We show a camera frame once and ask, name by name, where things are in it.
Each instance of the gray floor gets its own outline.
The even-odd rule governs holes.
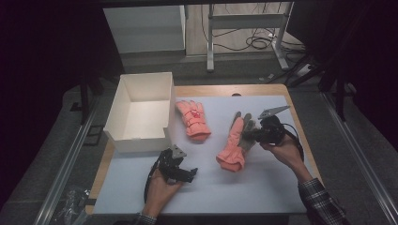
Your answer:
[[[276,76],[283,74],[272,53],[216,55],[213,73],[206,72],[205,57],[185,57],[183,52],[126,54],[122,55],[122,58],[127,73],[172,71],[175,85],[266,83],[269,74]],[[317,91],[319,78],[314,77],[296,88],[289,89],[289,92],[325,186],[344,206],[352,224],[389,224],[333,122],[325,100]],[[281,77],[273,83],[283,82],[284,77]],[[116,89],[115,83],[105,80],[102,80],[102,83],[105,86],[105,93],[100,98],[99,111],[93,121],[93,125],[99,126],[106,122]],[[73,102],[79,101],[78,87],[65,94],[64,107],[53,130],[1,211],[0,224],[24,225],[35,221],[59,166],[70,148],[70,143],[80,127],[80,113],[69,110]],[[397,152],[358,111],[350,97],[345,99],[344,105],[346,123],[352,129],[381,182],[397,202]],[[85,142],[90,143],[92,140],[86,138]],[[62,212],[66,204],[68,188],[77,186],[90,189],[106,142],[106,136],[102,135],[97,146],[82,147],[66,189],[54,210],[54,218]],[[112,224],[122,218],[129,216],[92,217],[85,224]],[[256,218],[250,224],[268,224],[264,219],[264,217]],[[230,224],[244,224],[237,223],[239,219],[234,221],[235,223]],[[308,219],[303,215],[291,216],[289,224],[308,224]]]

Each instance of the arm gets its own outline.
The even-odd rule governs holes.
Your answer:
[[[176,182],[168,185],[156,169],[152,175],[147,193],[147,199],[141,214],[135,215],[134,225],[153,225],[161,213],[163,207],[173,198],[176,192],[182,187],[183,182]]]
[[[279,145],[264,142],[260,145],[293,171],[298,179],[299,196],[314,224],[349,224],[343,208],[330,197],[319,180],[311,176],[293,139],[285,135]]]

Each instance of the floor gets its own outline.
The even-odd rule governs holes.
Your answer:
[[[220,5],[220,9],[225,9],[224,5]],[[229,54],[222,52],[222,48],[219,48],[216,51],[218,54],[215,57],[215,71],[213,73],[207,73],[207,60],[203,56],[204,53],[192,51],[191,55],[186,56],[183,52],[145,52],[123,54],[121,57],[127,73],[172,71],[175,85],[285,82],[284,71],[281,71],[278,61],[271,51]],[[300,55],[293,55],[289,64],[292,66],[293,62],[299,60],[299,57]],[[278,79],[272,80],[271,74]],[[316,76],[298,87],[289,88],[289,93],[325,186],[330,194],[338,199],[345,208],[347,217],[352,224],[392,224],[385,216],[380,207],[380,202],[375,197],[375,192],[370,188],[359,163],[356,161],[356,157],[333,121],[328,104],[317,89],[317,83],[321,76]],[[106,122],[107,113],[112,105],[116,89],[114,82],[108,80],[101,80],[101,82],[105,87],[105,92],[100,99],[100,110],[97,112],[93,125],[103,125]],[[0,213],[0,224],[27,225],[33,224],[35,221],[56,177],[58,168],[70,148],[70,143],[73,142],[80,128],[81,117],[79,112],[70,111],[71,105],[79,100],[80,90],[78,87],[65,93],[63,108],[54,123],[53,129],[42,145],[35,161],[4,205]],[[347,118],[346,124],[350,127],[363,154],[372,165],[381,184],[386,188],[393,201],[397,203],[397,152],[356,108],[351,97],[345,98],[344,112]],[[106,136],[102,135],[97,146],[86,145],[82,147],[81,154],[76,159],[78,166],[73,168],[66,188],[54,209],[53,218],[58,218],[58,220],[52,220],[52,224],[65,224],[61,220],[65,218],[63,209],[68,202],[66,194],[70,188],[77,186],[82,189],[90,189],[100,163],[101,151],[103,151],[106,142]],[[112,224],[116,220],[128,218],[129,216],[93,216],[85,224]],[[250,224],[265,224],[264,219],[264,217],[256,218]],[[240,219],[235,219],[229,224],[245,223]],[[287,224],[308,224],[308,219],[303,215],[294,215],[289,217]]]
[[[249,4],[218,4],[214,5],[214,15],[234,14],[282,14],[287,3],[249,3]],[[208,12],[209,5],[187,6],[188,19],[186,22],[186,54],[205,55],[207,54],[208,39]],[[278,35],[279,28],[263,29],[233,29],[213,30],[213,45],[215,53],[264,53],[272,52],[269,42],[273,35]],[[301,42],[285,33],[283,41],[292,43],[285,44],[286,48],[302,50]]]

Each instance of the aluminum rail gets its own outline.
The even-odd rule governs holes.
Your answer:
[[[351,154],[354,159],[357,161],[360,170],[362,171],[363,176],[365,177],[366,182],[374,193],[378,203],[381,206],[384,214],[386,215],[390,224],[397,225],[398,224],[398,211],[397,207],[387,191],[386,187],[383,183],[378,179],[375,170],[372,168],[372,165],[369,163],[366,156],[363,154],[360,145],[352,134],[348,124],[340,119],[340,116],[335,112],[334,102],[331,99],[330,95],[321,93],[321,96],[326,101],[329,112],[333,117],[334,122],[336,123],[338,129],[342,133],[345,142],[347,143],[349,149],[351,150]]]
[[[100,102],[100,97],[94,96],[90,105],[90,114],[86,122],[80,126],[79,131],[74,139],[72,146],[70,147],[65,160],[61,165],[61,168],[56,175],[52,186],[50,187],[49,193],[43,202],[40,210],[38,211],[38,216],[35,220],[35,225],[47,225],[50,223],[53,216],[54,210],[61,194],[64,190],[65,184],[69,179],[70,172],[73,168],[76,158],[79,156],[80,149],[84,143],[84,138],[90,129],[91,123],[97,111],[97,107]]]

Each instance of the dark background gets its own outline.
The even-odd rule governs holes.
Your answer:
[[[101,7],[0,3],[0,203],[46,139],[63,94],[86,80],[123,73]]]
[[[321,53],[320,61],[339,44],[336,30],[341,35],[346,32],[338,25],[355,16],[353,5],[348,4],[334,1],[327,9],[324,5],[322,10],[328,10],[329,16],[316,6],[311,7],[312,13],[305,14],[306,18],[292,16],[298,32],[312,39],[303,42]],[[357,88],[354,100],[358,107],[395,149],[397,10],[396,1],[374,4],[342,54],[342,63],[335,65]],[[317,23],[305,27],[300,20]],[[1,205],[50,132],[63,94],[80,84],[83,76],[113,77],[122,72],[101,7],[0,2]]]

